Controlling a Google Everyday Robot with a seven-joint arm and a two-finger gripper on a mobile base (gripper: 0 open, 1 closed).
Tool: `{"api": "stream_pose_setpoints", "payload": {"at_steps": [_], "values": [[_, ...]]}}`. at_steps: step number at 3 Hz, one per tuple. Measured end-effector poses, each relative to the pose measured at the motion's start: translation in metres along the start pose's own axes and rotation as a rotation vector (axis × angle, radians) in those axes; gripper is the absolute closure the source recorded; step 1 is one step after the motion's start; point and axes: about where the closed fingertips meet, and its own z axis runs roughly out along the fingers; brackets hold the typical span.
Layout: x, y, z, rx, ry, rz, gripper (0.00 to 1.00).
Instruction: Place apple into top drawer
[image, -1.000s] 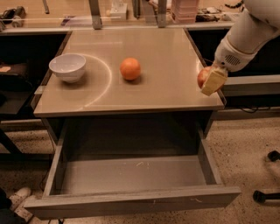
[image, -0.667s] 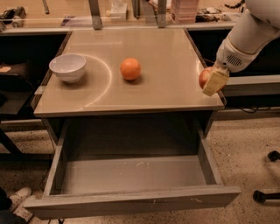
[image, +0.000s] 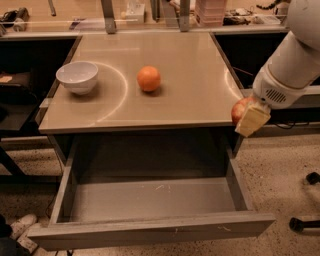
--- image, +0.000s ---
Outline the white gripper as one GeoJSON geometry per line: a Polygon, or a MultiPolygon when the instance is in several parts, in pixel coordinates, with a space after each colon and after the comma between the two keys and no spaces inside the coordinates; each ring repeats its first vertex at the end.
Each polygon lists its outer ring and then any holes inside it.
{"type": "Polygon", "coordinates": [[[290,88],[279,82],[265,64],[253,82],[253,94],[263,103],[249,103],[236,125],[235,131],[244,137],[249,137],[271,118],[271,109],[284,109],[290,107],[305,92],[305,88],[290,88]]]}

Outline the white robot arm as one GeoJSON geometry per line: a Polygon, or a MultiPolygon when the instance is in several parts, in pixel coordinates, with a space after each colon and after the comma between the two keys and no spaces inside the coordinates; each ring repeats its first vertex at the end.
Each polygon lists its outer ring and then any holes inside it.
{"type": "Polygon", "coordinates": [[[271,118],[273,109],[296,102],[320,75],[320,0],[291,0],[289,32],[253,82],[250,96],[231,110],[235,131],[248,137],[271,118]]]}

